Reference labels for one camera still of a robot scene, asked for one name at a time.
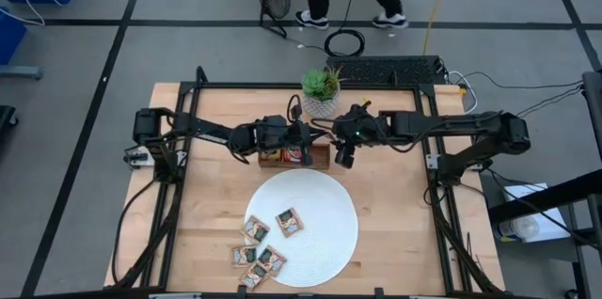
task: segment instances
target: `wooden table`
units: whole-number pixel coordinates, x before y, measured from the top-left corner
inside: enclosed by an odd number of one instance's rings
[[[178,84],[155,85],[150,107],[174,109],[178,88]],[[263,116],[282,115],[294,93],[300,91],[202,89],[197,117],[233,127]],[[369,111],[373,115],[377,115],[379,109],[415,110],[411,92],[344,90],[336,115],[348,111],[352,103],[362,103],[362,99],[372,101]],[[437,86],[436,103],[440,115],[463,112],[458,87]],[[449,153],[455,153],[469,146],[470,140],[448,137],[445,145]],[[222,146],[193,141],[167,285],[169,291],[236,291],[243,270],[230,266],[230,247],[244,243],[239,230],[248,201],[266,180],[282,171],[260,169],[257,155],[249,160],[251,165],[243,165],[234,161]],[[434,219],[431,209],[422,200],[427,181],[420,145],[407,154],[388,147],[361,148],[356,151],[353,169],[343,169],[333,163],[327,173],[347,189],[356,206],[359,234],[351,261],[339,275],[315,288],[291,288],[271,280],[258,291],[372,294],[375,287],[382,287],[385,294],[444,294]],[[135,171],[126,201],[150,180],[150,168]],[[467,171],[462,181],[481,189],[475,172]],[[125,217],[118,252],[119,276],[125,274],[148,242],[157,191],[158,185],[142,195]],[[470,232],[473,255],[478,256],[494,284],[503,289],[483,196],[466,188],[455,188],[454,192],[465,240]],[[155,253],[151,285],[157,283],[163,251],[160,247]],[[450,258],[454,287],[460,289],[452,252]],[[112,284],[110,272],[106,284]]]

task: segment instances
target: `white pot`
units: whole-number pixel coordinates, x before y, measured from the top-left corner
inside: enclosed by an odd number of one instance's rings
[[[320,101],[316,98],[303,94],[303,111],[313,118],[328,118],[337,109],[341,89],[337,90],[335,96],[328,101]]]

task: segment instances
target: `sneaker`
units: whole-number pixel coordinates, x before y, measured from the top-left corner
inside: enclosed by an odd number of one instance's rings
[[[328,19],[326,17],[322,17],[319,20],[312,20],[309,10],[299,11],[294,14],[294,17],[297,19],[297,22],[303,26],[315,27],[318,30],[326,30],[329,27]]]
[[[403,14],[396,13],[393,15],[393,17],[387,18],[387,14],[385,12],[381,12],[378,16],[372,19],[372,25],[378,28],[407,28],[410,23]]]

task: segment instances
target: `potted plant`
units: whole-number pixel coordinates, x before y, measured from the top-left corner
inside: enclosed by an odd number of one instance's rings
[[[304,76],[303,109],[314,118],[327,118],[339,103],[341,69],[310,70]]]

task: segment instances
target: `keyboard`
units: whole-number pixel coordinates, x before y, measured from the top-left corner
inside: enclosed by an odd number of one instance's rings
[[[350,83],[445,84],[448,73],[438,55],[330,57],[326,65],[341,68],[340,78]]]

